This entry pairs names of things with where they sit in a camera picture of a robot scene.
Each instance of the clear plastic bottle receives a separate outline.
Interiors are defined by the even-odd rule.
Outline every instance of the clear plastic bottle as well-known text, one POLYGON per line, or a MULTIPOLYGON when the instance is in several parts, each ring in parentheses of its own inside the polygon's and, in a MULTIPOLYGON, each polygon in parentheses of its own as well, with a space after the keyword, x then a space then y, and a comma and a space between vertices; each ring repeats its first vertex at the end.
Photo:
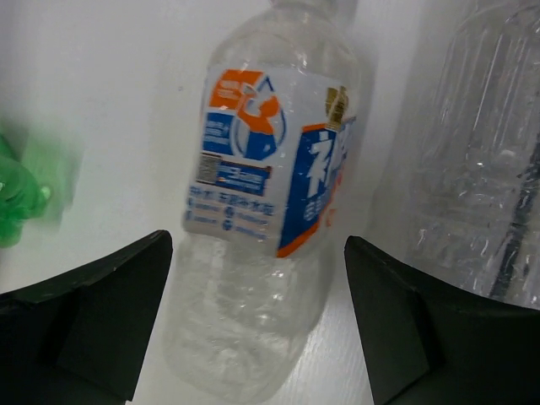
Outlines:
POLYGON ((331 284, 360 80, 335 6, 277 0, 209 65, 165 346, 183 380, 234 403, 283 384, 331 284))
POLYGON ((540 308, 540 5, 484 4, 446 59, 411 186, 407 261, 540 308))

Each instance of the green plastic bottle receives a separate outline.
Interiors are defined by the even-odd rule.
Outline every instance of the green plastic bottle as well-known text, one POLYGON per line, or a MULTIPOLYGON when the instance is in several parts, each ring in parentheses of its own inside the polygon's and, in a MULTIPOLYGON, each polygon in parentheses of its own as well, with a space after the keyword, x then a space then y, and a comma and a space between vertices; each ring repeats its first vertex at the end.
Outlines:
POLYGON ((51 188, 38 184, 0 136, 0 247, 16 245, 24 222, 42 216, 50 198, 51 188))

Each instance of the orange logo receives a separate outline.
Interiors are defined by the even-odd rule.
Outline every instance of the orange logo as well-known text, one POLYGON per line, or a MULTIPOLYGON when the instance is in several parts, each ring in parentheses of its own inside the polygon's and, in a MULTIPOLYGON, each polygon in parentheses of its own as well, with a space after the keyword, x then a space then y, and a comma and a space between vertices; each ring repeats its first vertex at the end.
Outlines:
POLYGON ((270 78, 263 72, 227 70, 216 83, 209 106, 232 113, 230 141, 235 154, 264 160, 285 137, 285 115, 270 78))

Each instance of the bottle neck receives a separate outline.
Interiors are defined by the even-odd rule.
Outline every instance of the bottle neck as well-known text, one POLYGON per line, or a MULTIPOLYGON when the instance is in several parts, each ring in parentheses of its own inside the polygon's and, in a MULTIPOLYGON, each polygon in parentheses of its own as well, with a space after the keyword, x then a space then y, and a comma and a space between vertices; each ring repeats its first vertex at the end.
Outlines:
POLYGON ((328 18, 336 14, 336 0, 272 0, 274 6, 308 6, 328 18))

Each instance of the blue label panel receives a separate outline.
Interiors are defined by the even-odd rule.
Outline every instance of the blue label panel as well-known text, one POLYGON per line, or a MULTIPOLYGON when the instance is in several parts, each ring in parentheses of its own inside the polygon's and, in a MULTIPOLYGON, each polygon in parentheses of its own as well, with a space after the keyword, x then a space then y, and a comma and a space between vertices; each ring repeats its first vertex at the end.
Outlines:
POLYGON ((349 118, 346 122, 343 123, 341 127, 341 132, 337 135, 336 148, 338 150, 336 151, 336 153, 339 156, 339 160, 337 161, 336 167, 333 168, 337 169, 337 171, 343 169, 345 161, 347 160, 348 150, 351 144, 351 130, 355 122, 356 118, 349 118))
POLYGON ((216 186, 263 196, 271 174, 272 170, 269 167, 262 168, 222 161, 219 166, 216 186))
POLYGON ((334 179, 329 167, 336 132, 324 125, 305 128, 300 138, 289 202, 278 256, 286 257, 302 246, 319 226, 321 214, 332 196, 334 179))
POLYGON ((232 121, 232 115, 218 112, 208 113, 202 148, 207 152, 231 156, 233 154, 230 147, 230 125, 232 121))

